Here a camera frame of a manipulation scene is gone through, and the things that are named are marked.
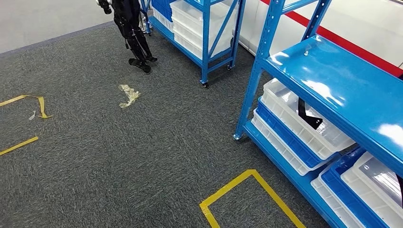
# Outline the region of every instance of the red stripe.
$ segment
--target red stripe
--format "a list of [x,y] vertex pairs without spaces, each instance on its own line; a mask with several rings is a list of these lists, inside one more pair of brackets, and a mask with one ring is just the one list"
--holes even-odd
[[[262,2],[268,4],[270,0],[261,0]],[[303,26],[308,26],[309,19],[305,18],[304,16],[296,13],[296,12],[289,12],[286,14],[289,18],[293,19],[294,21],[298,22],[299,24]],[[400,69],[399,67],[387,62],[386,60],[372,54],[371,52],[353,44],[352,42],[344,39],[343,37],[337,35],[334,32],[331,32],[330,30],[319,26],[317,33],[326,39],[332,41],[333,43],[341,46],[342,48],[350,51],[351,53],[359,56],[360,58],[374,64],[375,66],[381,68],[382,70],[388,72],[391,75],[394,75],[396,77],[400,76],[403,74],[403,69]]]

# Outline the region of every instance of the shelf foot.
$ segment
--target shelf foot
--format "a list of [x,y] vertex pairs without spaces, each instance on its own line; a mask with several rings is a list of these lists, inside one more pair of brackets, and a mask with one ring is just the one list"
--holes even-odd
[[242,135],[241,134],[234,134],[233,137],[234,137],[234,139],[236,141],[238,141],[239,139],[241,139]]

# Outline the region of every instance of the plastic storage bin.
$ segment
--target plastic storage bin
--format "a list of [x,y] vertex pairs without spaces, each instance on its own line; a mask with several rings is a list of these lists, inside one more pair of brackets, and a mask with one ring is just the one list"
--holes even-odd
[[324,161],[262,103],[261,97],[258,99],[256,113],[287,143],[288,146],[290,146],[293,151],[295,151],[298,157],[308,167],[313,168],[319,164],[323,164]]
[[[198,47],[202,48],[203,46],[203,35],[197,33],[194,31],[192,28],[187,27],[185,24],[183,24],[181,21],[176,20],[175,17],[172,17],[173,20],[173,27],[175,28],[175,31],[180,33],[183,37],[185,37],[188,41],[191,41]],[[217,37],[217,34],[209,34],[209,51],[211,47],[213,46],[214,40]],[[231,38],[232,38],[232,33],[230,29],[224,30],[223,33],[221,34],[220,39],[218,40],[217,46],[214,50],[214,52],[217,50],[219,52],[224,51],[225,49],[229,48],[231,43]]]
[[298,115],[298,96],[275,78],[264,85],[261,100],[322,160],[354,144],[352,139],[305,103],[307,115],[323,119],[322,124],[313,129]]
[[[203,35],[203,12],[191,6],[184,0],[178,0],[171,3],[171,9],[172,15],[177,21],[180,21],[188,28],[192,28],[193,31],[199,35]],[[229,10],[230,7],[222,2],[210,6],[209,34],[218,33]],[[229,30],[230,33],[232,32],[232,29],[235,26],[236,12],[237,10],[234,9],[223,33],[226,33],[227,30]]]
[[[385,223],[341,180],[341,175],[352,167],[364,152],[365,149],[356,148],[344,155],[324,169],[311,184],[347,227],[385,228]],[[336,200],[329,200],[329,195]]]
[[276,148],[276,150],[284,157],[285,160],[301,175],[307,174],[309,171],[315,170],[325,164],[326,162],[317,165],[316,167],[308,167],[295,152],[276,134],[276,132],[256,113],[253,111],[254,116],[252,124],[262,133],[262,135]]
[[[187,35],[189,33],[183,34],[180,31],[176,30],[177,26],[174,24],[173,27],[173,39],[178,42],[180,45],[182,45],[184,48],[186,48],[188,51],[190,51],[192,54],[194,54],[197,58],[203,59],[203,46],[200,44],[196,44],[193,40],[189,39]],[[213,54],[211,57],[214,57],[216,54],[230,48],[231,43],[230,39],[220,39],[219,42],[217,43],[217,46],[215,47]]]
[[173,32],[173,23],[170,22],[166,17],[164,17],[157,9],[153,9],[154,17],[161,22],[168,30]]
[[396,174],[369,152],[341,179],[388,226],[403,227],[402,192]]
[[[195,7],[191,6],[184,0],[178,0],[171,3],[172,16],[173,16],[173,26],[174,26],[174,37],[176,40],[176,34],[178,33],[181,38],[184,38],[188,43],[193,44],[198,47],[197,49],[202,49],[203,47],[203,13],[197,10]],[[211,5],[210,7],[210,27],[209,27],[209,47],[210,51],[215,38],[224,22],[225,17],[229,11],[230,7],[222,2]],[[222,35],[217,43],[216,48],[212,56],[218,54],[231,46],[232,29],[235,26],[237,9],[234,9],[231,14],[230,19],[224,28]],[[198,52],[194,53],[198,58],[202,59],[202,55]]]
[[172,22],[172,9],[170,3],[174,1],[176,0],[152,0],[151,5],[154,10],[158,10],[162,16],[168,19],[168,21]]

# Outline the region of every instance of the torn yellow tape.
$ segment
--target torn yellow tape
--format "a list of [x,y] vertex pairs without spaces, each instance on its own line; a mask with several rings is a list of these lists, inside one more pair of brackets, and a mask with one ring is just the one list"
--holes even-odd
[[17,148],[20,148],[21,146],[25,146],[25,145],[27,145],[28,143],[31,143],[31,142],[36,141],[36,140],[38,140],[38,137],[37,137],[37,136],[33,137],[32,139],[28,139],[28,140],[26,140],[26,141],[24,141],[24,142],[22,142],[22,143],[20,143],[20,144],[18,144],[18,145],[15,145],[15,146],[10,147],[10,148],[8,148],[8,149],[6,149],[6,150],[4,150],[4,151],[1,151],[1,152],[0,152],[0,156],[3,155],[3,154],[6,154],[6,153],[8,153],[8,152],[10,152],[10,151],[12,151],[12,150],[15,150],[15,149],[17,149]]
[[22,99],[22,98],[25,98],[25,97],[27,97],[27,96],[28,96],[28,97],[34,97],[34,98],[37,98],[37,99],[38,99],[38,101],[39,101],[39,106],[40,106],[40,113],[41,113],[41,115],[42,115],[42,116],[40,116],[41,118],[46,119],[46,118],[52,117],[51,115],[46,115],[46,114],[45,114],[45,100],[43,99],[42,96],[20,95],[20,96],[14,97],[14,98],[12,98],[12,99],[10,99],[10,100],[8,100],[8,101],[1,102],[1,103],[0,103],[0,107],[2,107],[2,106],[4,106],[4,105],[7,105],[7,104],[10,104],[10,103],[12,103],[12,102],[14,102],[14,101],[18,101],[18,100],[20,100],[20,99]]

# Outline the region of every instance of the white floor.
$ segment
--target white floor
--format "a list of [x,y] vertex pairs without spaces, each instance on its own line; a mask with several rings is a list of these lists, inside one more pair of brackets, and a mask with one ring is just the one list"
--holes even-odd
[[113,19],[95,0],[0,1],[0,53]]

